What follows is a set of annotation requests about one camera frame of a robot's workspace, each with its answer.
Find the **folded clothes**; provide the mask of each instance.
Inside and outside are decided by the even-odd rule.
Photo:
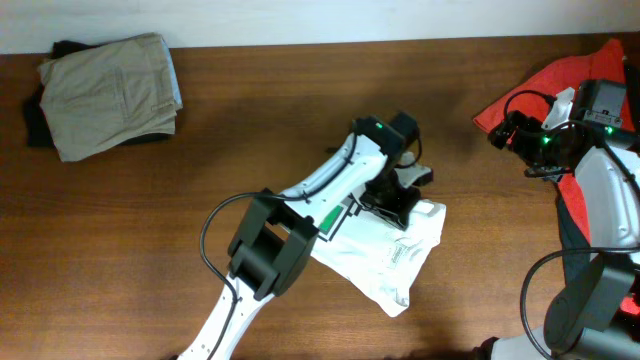
[[[69,54],[96,47],[99,47],[99,45],[92,46],[68,40],[58,41],[53,43],[53,49],[51,50],[49,59],[57,60]],[[49,125],[47,125],[47,119],[44,117],[44,112],[42,112],[40,108],[42,93],[44,93],[44,86],[40,84],[33,95],[22,104],[22,114],[27,125],[27,146],[52,148],[54,145],[51,132],[49,131]]]
[[[42,64],[40,107],[62,161],[174,134],[182,108],[168,48],[145,34]]]

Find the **red cloth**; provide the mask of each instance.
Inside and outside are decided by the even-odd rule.
[[[587,79],[607,79],[625,83],[623,58],[624,50],[622,44],[620,41],[612,39],[594,54],[572,56],[555,61],[527,82],[489,106],[473,121],[482,131],[488,133],[502,122],[504,104],[507,99],[520,90],[537,90],[545,94],[556,95],[568,87],[578,91],[580,83]],[[533,116],[540,121],[544,121],[549,112],[549,106],[542,99],[533,95],[521,95],[509,105],[509,111],[513,110],[519,110],[527,116]],[[622,127],[633,131],[629,104],[626,99],[622,107],[621,117],[623,119]],[[575,178],[572,175],[564,176],[558,184],[558,189],[567,204],[571,217],[587,240],[590,241],[587,209],[582,197],[582,191]],[[640,314],[640,308],[634,305],[633,301],[625,301],[623,310]]]

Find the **wooden table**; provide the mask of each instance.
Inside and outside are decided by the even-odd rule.
[[[389,318],[311,261],[264,308],[238,358],[381,359],[468,350],[522,334],[518,296],[532,263],[559,248],[553,187],[522,176],[471,122],[550,61],[607,35],[173,50],[184,98],[168,142],[78,163],[25,146],[20,104],[41,55],[0,57],[0,358],[162,359],[195,338],[222,284],[200,260],[208,212],[244,191],[297,183],[341,144],[352,119],[420,121],[423,195],[447,205],[442,242]],[[640,35],[620,35],[640,57]],[[246,202],[209,235],[213,261]],[[563,285],[560,263],[535,278],[540,325]]]

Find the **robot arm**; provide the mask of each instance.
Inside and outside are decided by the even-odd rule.
[[[319,226],[346,197],[366,205],[380,221],[406,229],[408,214],[420,200],[420,191],[412,185],[428,182],[425,179],[431,179],[431,171],[415,163],[408,169],[395,167],[407,158],[405,152],[419,140],[418,136],[415,120],[403,113],[389,124],[373,117],[358,119],[355,131],[331,159],[281,194],[303,201],[255,198],[229,246],[227,280],[234,286],[238,302],[226,331],[221,335],[233,303],[227,287],[197,338],[179,359],[230,358],[258,311],[286,292],[300,275]],[[396,171],[403,181],[398,180]],[[267,223],[282,226],[288,238],[280,239]]]
[[[634,187],[640,159],[635,152],[616,148],[637,147],[639,142],[636,134],[619,128],[624,86],[586,81],[576,106],[572,95],[563,99],[568,93],[572,91],[558,94],[559,103],[553,106],[563,110],[552,109],[542,125],[516,111],[491,131],[489,140],[498,148],[508,144],[530,166],[528,177],[559,181],[564,174],[575,174],[585,199],[592,247],[637,249],[640,207]],[[638,293],[638,275],[638,252],[594,254],[547,311],[543,334],[548,349],[560,359],[639,359],[640,321],[619,312],[623,299]],[[512,358],[508,343],[518,339],[499,340],[492,359]]]

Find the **white wall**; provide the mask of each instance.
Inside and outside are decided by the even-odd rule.
[[[640,30],[640,0],[0,0],[0,53],[156,31],[171,47]]]

